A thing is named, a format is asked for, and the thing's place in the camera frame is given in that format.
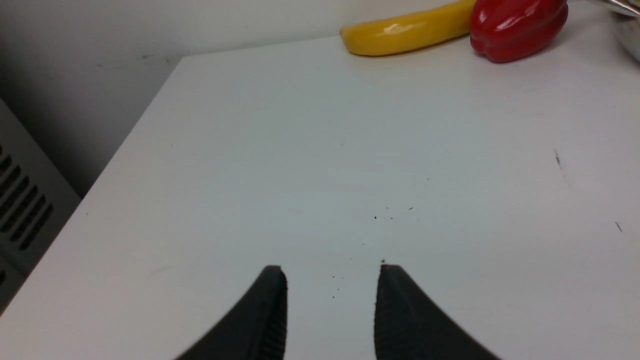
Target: vent slot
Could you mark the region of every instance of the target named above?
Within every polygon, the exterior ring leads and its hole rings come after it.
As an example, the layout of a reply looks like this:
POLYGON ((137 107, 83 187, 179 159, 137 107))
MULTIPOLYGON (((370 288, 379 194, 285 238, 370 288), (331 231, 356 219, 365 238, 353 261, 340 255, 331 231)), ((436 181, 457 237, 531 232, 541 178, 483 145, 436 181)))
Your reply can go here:
POLYGON ((4 175, 4 173, 9 169, 12 162, 13 160, 11 159, 11 156, 7 156, 6 159, 0 163, 0 177, 2 177, 2 175, 4 175))
POLYGON ((18 228, 13 232, 13 235, 11 235, 11 238, 9 239, 11 240, 11 242, 16 242, 22 237, 24 232, 27 231, 29 225, 31 225, 31 223, 33 222, 33 219, 35 219, 40 210, 42 210, 42 207, 44 206, 44 204, 46 204, 46 202, 47 198, 45 198, 44 196, 41 196, 40 199, 38 199, 38 202, 36 202, 35 206, 33 206, 33 209, 29 211, 27 217, 24 218, 22 223, 20 223, 20 226, 18 226, 18 228))
POLYGON ((20 173, 22 170, 20 167, 15 167, 15 169, 9 174, 9 177, 3 181, 2 185, 0 185, 0 199, 6 194, 7 191, 13 186, 13 184, 20 177, 20 173))
POLYGON ((28 249, 29 246, 31 246, 33 239, 35 239, 36 236, 38 236, 38 233, 40 233, 40 230, 42 230, 44 225, 47 223, 47 220, 51 217, 52 213, 53 213, 53 205, 47 206, 47 209, 44 211, 44 214, 42 214, 40 219, 38 219, 38 222, 36 223, 36 225, 33 227, 33 229, 31 229, 27 237, 24 239, 24 241, 20 245, 20 251, 24 251, 28 249))
POLYGON ((22 214, 24 214, 27 208, 29 208, 29 205, 31 205, 33 199, 36 198, 36 195, 38 195, 38 187, 34 186, 31 188, 27 196, 22 200, 20 206, 18 206, 13 214, 11 214, 9 220, 7 220, 2 228, 0 228, 0 232, 8 233, 11 229, 13 229, 15 223, 18 222, 18 219, 22 216, 22 214))
POLYGON ((7 198, 7 200, 3 204, 0 204, 0 220, 2 220, 4 216, 7 214, 7 212, 9 212, 9 209, 13 207, 16 201, 18 201, 18 198, 20 197, 20 195, 22 195, 24 190, 27 190, 28 186, 29 186, 29 177, 27 176, 24 179, 22 179, 22 181, 20 182, 20 185, 18 185, 18 187, 15 188, 15 190, 7 198))

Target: metal bowl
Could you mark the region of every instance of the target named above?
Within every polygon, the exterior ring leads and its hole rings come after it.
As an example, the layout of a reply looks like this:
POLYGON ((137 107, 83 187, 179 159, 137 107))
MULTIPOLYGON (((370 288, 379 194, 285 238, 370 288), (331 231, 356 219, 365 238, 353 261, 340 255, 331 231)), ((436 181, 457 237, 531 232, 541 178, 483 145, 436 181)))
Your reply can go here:
POLYGON ((589 0, 612 11, 613 31, 627 51, 640 61, 640 0, 589 0))

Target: white wall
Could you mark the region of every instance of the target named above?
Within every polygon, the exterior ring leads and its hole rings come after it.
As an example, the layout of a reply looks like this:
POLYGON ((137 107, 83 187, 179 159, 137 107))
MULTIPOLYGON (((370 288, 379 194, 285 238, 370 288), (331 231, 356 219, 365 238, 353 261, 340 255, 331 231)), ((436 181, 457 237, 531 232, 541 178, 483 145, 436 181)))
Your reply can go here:
POLYGON ((336 35, 446 2, 2 0, 0 96, 84 194, 182 56, 336 35))

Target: bell pepper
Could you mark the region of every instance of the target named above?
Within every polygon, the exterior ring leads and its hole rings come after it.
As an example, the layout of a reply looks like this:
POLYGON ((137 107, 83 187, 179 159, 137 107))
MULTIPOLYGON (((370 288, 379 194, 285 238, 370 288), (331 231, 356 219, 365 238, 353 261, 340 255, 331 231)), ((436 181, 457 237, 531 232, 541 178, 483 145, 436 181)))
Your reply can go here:
POLYGON ((558 35, 566 0, 477 0, 471 13, 471 46, 496 63, 525 58, 558 35))

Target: banana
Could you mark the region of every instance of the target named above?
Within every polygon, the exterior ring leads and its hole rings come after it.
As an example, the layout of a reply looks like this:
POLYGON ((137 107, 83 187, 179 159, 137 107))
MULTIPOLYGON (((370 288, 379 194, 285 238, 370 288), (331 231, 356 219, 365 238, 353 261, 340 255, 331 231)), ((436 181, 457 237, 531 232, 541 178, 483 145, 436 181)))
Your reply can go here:
POLYGON ((439 8, 340 29, 350 53, 382 56, 434 45, 469 32, 476 0, 459 0, 439 8))

